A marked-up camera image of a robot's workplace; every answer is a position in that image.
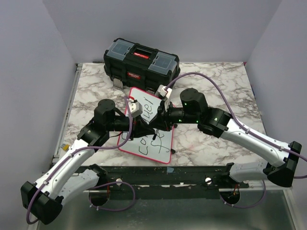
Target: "gray floor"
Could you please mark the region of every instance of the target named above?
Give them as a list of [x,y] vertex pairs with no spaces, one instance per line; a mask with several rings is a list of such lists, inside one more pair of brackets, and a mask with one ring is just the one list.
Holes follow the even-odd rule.
[[[242,192],[239,204],[252,204],[262,191]],[[110,201],[123,207],[129,201]],[[294,230],[283,191],[268,191],[252,209],[225,206],[221,200],[139,200],[124,212],[89,208],[87,193],[71,201],[58,218],[39,230]]]

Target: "marble tabletop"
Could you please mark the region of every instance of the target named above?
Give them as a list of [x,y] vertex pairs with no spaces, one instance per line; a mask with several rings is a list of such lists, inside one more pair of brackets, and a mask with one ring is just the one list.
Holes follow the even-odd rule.
[[[249,127],[264,133],[264,127],[242,62],[236,63],[181,63],[181,73],[200,72],[212,78],[221,88],[238,119]],[[215,87],[200,76],[179,79],[172,92],[172,102],[180,106],[180,93],[195,88],[205,94],[208,105],[227,111],[227,107]],[[102,99],[115,101],[117,108],[125,109],[124,95],[130,89],[118,90],[105,74],[103,64],[83,64],[78,88],[71,108],[71,115],[64,143],[72,144],[80,129],[93,117],[94,109]],[[115,146],[117,138],[110,138],[106,146]],[[225,165],[229,162],[247,163],[260,159],[256,154],[230,141],[201,133],[196,125],[180,124],[174,130],[171,166]],[[150,161],[117,150],[99,150],[83,165],[159,166],[165,164]]]

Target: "cable tie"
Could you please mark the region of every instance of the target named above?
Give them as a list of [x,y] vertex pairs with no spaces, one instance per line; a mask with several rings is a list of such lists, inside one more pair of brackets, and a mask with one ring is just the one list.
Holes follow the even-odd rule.
[[246,134],[248,134],[250,131],[250,127],[247,128],[247,130],[245,131]]

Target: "red border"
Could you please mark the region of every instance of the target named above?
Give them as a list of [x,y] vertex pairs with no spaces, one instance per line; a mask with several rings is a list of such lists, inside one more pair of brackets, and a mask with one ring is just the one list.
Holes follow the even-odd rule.
[[[137,89],[137,90],[139,90],[139,91],[143,91],[143,90],[140,90],[139,88],[132,87],[132,88],[130,89],[129,96],[131,95],[131,91],[132,91],[133,89]],[[152,94],[150,94],[150,93],[148,93],[148,92],[145,92],[145,91],[143,91],[143,92],[146,93],[146,94],[149,94],[149,95],[151,95],[151,96],[154,96],[154,97],[158,98],[157,96],[152,95]],[[173,128],[173,130],[172,130],[171,148],[173,147],[173,136],[174,136],[174,128]],[[145,159],[148,159],[148,160],[156,161],[156,162],[159,162],[159,163],[162,163],[162,164],[169,164],[169,163],[171,162],[171,158],[172,158],[172,152],[171,152],[171,150],[169,150],[169,162],[165,163],[165,162],[157,161],[157,160],[152,159],[152,158],[149,158],[149,157],[144,157],[144,156],[135,154],[135,153],[133,153],[133,152],[125,151],[125,150],[122,150],[122,149],[120,149],[120,148],[118,148],[118,149],[119,149],[120,151],[122,151],[122,152],[126,152],[126,153],[129,153],[129,154],[132,154],[132,155],[135,155],[135,156],[138,156],[138,157],[142,157],[142,158],[145,158]]]

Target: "toolbox lid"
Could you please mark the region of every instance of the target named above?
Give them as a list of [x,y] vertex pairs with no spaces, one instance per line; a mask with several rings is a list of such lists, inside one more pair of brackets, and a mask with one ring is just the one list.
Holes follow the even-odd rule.
[[153,60],[153,63],[149,66],[148,69],[166,75],[169,70],[172,72],[174,71],[177,65],[175,58],[175,56],[158,52],[157,56]]
[[129,52],[130,48],[132,48],[133,46],[133,43],[119,39],[116,42],[112,43],[106,55],[122,61],[125,58],[126,54]]

